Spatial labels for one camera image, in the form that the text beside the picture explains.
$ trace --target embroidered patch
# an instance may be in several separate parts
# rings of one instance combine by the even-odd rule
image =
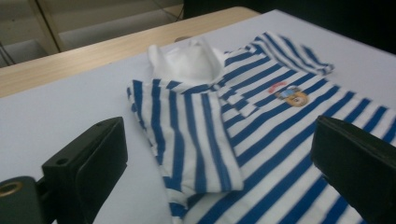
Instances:
[[[280,100],[286,101],[289,105],[297,107],[304,106],[309,101],[308,96],[296,86],[289,86],[284,91],[278,91],[275,96]]]

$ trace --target white table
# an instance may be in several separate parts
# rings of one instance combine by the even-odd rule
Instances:
[[[273,31],[311,47],[335,65],[328,79],[396,109],[396,57],[331,33],[280,11],[271,11],[203,35],[215,48],[243,47]],[[186,46],[188,40],[164,47]],[[162,178],[149,145],[129,109],[126,86],[150,79],[146,54],[78,76],[0,98],[0,180],[42,176],[41,164],[94,123],[122,116],[128,168],[95,223],[164,223],[170,215]]]

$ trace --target folded shirt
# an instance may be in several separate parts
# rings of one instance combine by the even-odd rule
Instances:
[[[174,222],[361,222],[309,160],[315,119],[343,119],[394,145],[395,113],[328,82],[331,64],[280,35],[222,55],[191,47],[151,49],[156,78],[128,89]]]

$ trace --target white stripe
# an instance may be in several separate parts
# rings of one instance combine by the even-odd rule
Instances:
[[[173,173],[173,155],[175,154],[175,132],[172,130],[172,126],[170,123],[170,106],[167,102],[167,99],[169,99],[169,90],[167,89],[161,89],[161,95],[160,95],[160,104],[161,104],[161,112],[159,115],[160,116],[160,121],[161,121],[161,128],[163,131],[163,138],[164,138],[164,144],[165,144],[165,152],[163,153],[163,169],[167,176],[172,177]]]
[[[184,139],[184,162],[183,162],[183,180],[182,191],[189,197],[195,193],[195,170],[196,170],[196,151],[194,143],[192,142],[189,133],[187,122],[187,111],[183,95],[177,97],[177,112],[178,112],[178,128],[183,134]]]

